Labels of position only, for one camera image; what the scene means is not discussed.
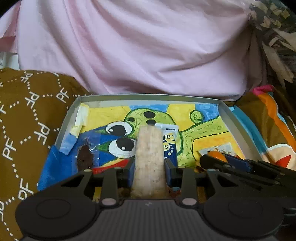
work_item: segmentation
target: pink stripe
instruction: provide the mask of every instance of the pink stripe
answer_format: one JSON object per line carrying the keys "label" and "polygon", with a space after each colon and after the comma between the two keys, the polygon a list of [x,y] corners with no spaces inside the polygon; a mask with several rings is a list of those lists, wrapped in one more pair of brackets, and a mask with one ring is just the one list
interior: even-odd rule
{"label": "pink stripe", "polygon": [[272,85],[259,86],[252,90],[253,94],[256,96],[263,93],[272,92],[272,91],[274,91],[274,87]]}

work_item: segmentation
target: green cartoon head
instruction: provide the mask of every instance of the green cartoon head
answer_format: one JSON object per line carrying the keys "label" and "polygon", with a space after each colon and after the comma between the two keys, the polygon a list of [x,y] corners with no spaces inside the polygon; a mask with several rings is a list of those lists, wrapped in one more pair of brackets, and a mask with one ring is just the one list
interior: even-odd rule
{"label": "green cartoon head", "polygon": [[[133,131],[129,136],[134,139],[136,139],[136,137],[138,136],[139,128],[141,125],[155,125],[156,123],[175,125],[175,122],[167,113],[147,108],[132,110],[126,115],[124,121],[132,126]],[[178,133],[176,142],[177,151],[180,151],[180,146],[182,142],[183,140],[180,136],[180,133]]]}

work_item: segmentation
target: brown patterned cloth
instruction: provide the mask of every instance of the brown patterned cloth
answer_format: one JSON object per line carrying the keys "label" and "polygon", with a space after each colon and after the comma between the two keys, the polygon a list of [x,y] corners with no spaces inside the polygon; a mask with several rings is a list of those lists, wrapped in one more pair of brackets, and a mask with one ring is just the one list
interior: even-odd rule
{"label": "brown patterned cloth", "polygon": [[89,94],[70,76],[45,71],[0,70],[0,240],[22,234],[15,209],[37,192],[47,154],[67,109]]}

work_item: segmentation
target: teal stripe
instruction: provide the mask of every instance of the teal stripe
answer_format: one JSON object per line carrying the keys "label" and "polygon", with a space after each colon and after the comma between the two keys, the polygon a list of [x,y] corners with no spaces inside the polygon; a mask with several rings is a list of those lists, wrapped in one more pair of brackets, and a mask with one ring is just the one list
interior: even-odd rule
{"label": "teal stripe", "polygon": [[250,118],[237,106],[234,106],[232,113],[236,116],[239,122],[242,124],[248,135],[253,140],[253,143],[257,147],[259,153],[265,153],[267,151],[267,145],[264,142],[260,132]]}

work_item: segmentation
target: orange stripe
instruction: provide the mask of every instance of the orange stripe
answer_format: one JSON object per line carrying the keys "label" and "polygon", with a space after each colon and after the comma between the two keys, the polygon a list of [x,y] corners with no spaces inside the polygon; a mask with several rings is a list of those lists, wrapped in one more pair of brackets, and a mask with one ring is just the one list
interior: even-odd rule
{"label": "orange stripe", "polygon": [[278,110],[275,100],[267,93],[259,94],[257,97],[266,105],[268,115],[274,120],[277,127],[283,133],[288,145],[290,145],[292,149],[296,151],[296,141],[294,137],[290,133],[287,125],[277,115]]}

